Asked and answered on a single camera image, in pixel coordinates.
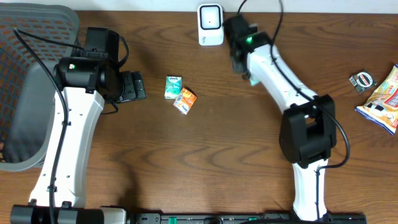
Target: perforated basket side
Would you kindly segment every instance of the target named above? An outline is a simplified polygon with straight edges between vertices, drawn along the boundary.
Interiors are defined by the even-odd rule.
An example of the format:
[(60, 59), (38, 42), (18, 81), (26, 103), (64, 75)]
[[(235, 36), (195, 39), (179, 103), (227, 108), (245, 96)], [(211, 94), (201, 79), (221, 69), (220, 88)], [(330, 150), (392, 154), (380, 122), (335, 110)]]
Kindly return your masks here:
[[(35, 63), (34, 58), (14, 36), (13, 28), (47, 39), (76, 44), (79, 26), (80, 21), (76, 13), (65, 6), (0, 3), (0, 169), (8, 170), (5, 166), (10, 162), (21, 164), (20, 167), (13, 166), (12, 170), (31, 167), (34, 162), (28, 160), (35, 157), (35, 153), (42, 147), (47, 147), (43, 140), (46, 133), (28, 140), (21, 136), (24, 149), (20, 152), (12, 143), (18, 142), (16, 141), (18, 137), (10, 136), (12, 133), (9, 131), (10, 128), (15, 129), (13, 126), (16, 123), (15, 114), (20, 114), (16, 112), (21, 107), (19, 103), (21, 89), (29, 67)], [(25, 35), (22, 37), (43, 61), (57, 62), (61, 57), (71, 55), (73, 50), (71, 47), (48, 44)], [(12, 149), (13, 153), (4, 160), (3, 158), (7, 158), (5, 156), (7, 152), (10, 152), (6, 149)]]

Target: wooden table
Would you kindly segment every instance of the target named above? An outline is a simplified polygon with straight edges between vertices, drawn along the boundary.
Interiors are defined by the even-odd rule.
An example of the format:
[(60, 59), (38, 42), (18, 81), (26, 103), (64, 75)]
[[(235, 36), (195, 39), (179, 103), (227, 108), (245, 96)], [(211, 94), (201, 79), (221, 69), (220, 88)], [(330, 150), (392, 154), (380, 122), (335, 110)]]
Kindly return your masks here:
[[(292, 165), (278, 143), (281, 115), (261, 85), (231, 68), (226, 43), (200, 47), (196, 13), (78, 12), (88, 26), (123, 35), (140, 70), (147, 99), (101, 116), (87, 170), (87, 208), (123, 205), (165, 213), (254, 213), (289, 210)], [(245, 14), (270, 35), (278, 14)], [(286, 14), (278, 48), (296, 75), (319, 95), (330, 94), (351, 142), (351, 160), (326, 175), (332, 212), (363, 212), (369, 223), (398, 222), (398, 139), (354, 112), (359, 95), (350, 75), (369, 70), (382, 82), (398, 62), (398, 16)], [(165, 77), (183, 77), (198, 96), (187, 116), (164, 99)], [(342, 160), (340, 134), (330, 164)], [(40, 170), (0, 173), (0, 222), (25, 204)]]

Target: white wall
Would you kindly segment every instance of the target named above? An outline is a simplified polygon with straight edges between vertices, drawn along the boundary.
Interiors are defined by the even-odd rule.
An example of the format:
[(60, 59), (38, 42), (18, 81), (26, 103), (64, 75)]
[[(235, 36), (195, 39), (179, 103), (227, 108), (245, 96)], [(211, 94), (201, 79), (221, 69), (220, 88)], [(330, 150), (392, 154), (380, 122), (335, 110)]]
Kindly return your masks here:
[[(0, 0), (61, 4), (75, 10), (196, 11), (201, 3), (219, 3), (236, 11), (242, 0)], [(398, 13), (398, 0), (284, 0), (287, 12)], [(243, 11), (277, 12), (278, 0), (248, 0)]]

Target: plastic basket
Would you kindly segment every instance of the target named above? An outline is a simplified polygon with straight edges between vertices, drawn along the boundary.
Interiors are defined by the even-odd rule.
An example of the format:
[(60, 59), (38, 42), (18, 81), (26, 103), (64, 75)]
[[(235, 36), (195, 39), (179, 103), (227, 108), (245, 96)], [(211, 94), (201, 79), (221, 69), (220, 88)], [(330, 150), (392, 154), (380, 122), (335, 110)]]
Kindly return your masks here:
[[(0, 170), (20, 171), (45, 157), (53, 120), (55, 90), (13, 28), (68, 44), (78, 44), (80, 21), (65, 6), (0, 3)], [(22, 35), (49, 69), (71, 47)]]

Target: teal box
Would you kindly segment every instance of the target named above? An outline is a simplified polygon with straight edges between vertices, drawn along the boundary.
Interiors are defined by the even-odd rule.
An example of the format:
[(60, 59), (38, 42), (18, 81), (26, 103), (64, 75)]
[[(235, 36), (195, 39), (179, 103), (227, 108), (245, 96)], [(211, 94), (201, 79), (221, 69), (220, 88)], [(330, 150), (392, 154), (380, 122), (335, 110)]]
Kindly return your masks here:
[(176, 99), (180, 94), (182, 87), (182, 77), (166, 77), (166, 88), (164, 91), (164, 98)]

